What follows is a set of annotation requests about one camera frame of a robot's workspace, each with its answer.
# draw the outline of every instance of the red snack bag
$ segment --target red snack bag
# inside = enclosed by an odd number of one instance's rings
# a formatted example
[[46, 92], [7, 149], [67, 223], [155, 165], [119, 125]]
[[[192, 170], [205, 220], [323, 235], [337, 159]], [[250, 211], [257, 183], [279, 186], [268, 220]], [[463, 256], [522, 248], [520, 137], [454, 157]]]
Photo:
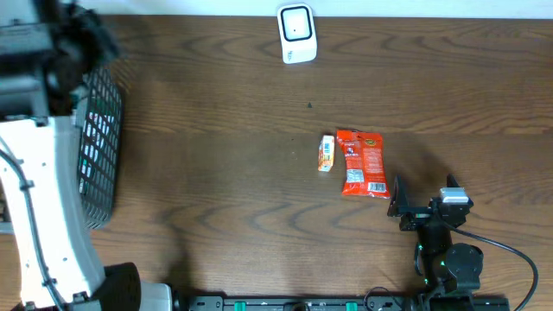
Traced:
[[382, 161], [382, 136], [339, 130], [338, 143], [346, 157], [344, 195], [369, 195], [389, 199], [390, 191]]

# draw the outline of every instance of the black mesh basket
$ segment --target black mesh basket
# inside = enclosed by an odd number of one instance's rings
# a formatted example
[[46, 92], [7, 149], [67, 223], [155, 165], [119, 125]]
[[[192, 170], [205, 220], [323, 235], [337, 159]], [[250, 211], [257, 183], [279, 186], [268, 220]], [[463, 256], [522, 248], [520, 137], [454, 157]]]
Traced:
[[83, 128], [77, 182], [85, 224], [98, 229], [110, 221], [114, 203], [123, 103], [108, 68], [93, 70], [84, 81], [75, 118]]

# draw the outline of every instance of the white panel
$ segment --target white panel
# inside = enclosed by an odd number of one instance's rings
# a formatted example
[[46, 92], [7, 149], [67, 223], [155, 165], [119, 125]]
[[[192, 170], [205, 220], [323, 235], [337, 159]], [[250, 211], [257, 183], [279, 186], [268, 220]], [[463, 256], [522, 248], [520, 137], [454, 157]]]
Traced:
[[[279, 0], [81, 0], [102, 14], [275, 16]], [[551, 0], [308, 0], [315, 16], [553, 18]]]

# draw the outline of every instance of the orange packaging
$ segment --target orange packaging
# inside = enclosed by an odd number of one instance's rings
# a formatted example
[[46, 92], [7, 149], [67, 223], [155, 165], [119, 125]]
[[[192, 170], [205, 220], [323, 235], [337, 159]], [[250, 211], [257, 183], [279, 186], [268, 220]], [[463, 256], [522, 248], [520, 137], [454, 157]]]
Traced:
[[319, 145], [319, 170], [330, 172], [334, 164], [334, 136], [325, 135]]
[[369, 195], [389, 199], [390, 190], [382, 161], [382, 136], [339, 130], [338, 144], [346, 157], [344, 195]]

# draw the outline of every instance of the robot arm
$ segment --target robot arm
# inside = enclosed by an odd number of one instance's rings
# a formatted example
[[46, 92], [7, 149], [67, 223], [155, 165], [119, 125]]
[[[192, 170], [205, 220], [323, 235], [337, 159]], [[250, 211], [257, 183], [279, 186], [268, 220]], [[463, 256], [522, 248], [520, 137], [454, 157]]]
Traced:
[[133, 263], [104, 267], [85, 227], [76, 168], [82, 128], [70, 92], [118, 50], [91, 11], [0, 3], [0, 177], [26, 308], [171, 310], [170, 288]]

